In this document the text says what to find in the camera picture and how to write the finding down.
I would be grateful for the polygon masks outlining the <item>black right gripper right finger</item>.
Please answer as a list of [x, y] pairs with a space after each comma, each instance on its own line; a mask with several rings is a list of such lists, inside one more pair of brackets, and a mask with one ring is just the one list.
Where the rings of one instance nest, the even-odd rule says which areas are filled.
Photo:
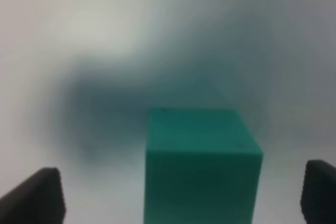
[[335, 167], [323, 160], [306, 163], [300, 199], [306, 223], [335, 224]]

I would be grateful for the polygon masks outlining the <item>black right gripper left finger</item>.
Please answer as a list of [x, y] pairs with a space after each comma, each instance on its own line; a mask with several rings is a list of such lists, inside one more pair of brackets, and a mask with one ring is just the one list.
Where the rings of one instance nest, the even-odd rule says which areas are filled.
[[1, 224], [62, 224], [66, 204], [60, 171], [44, 167], [1, 197]]

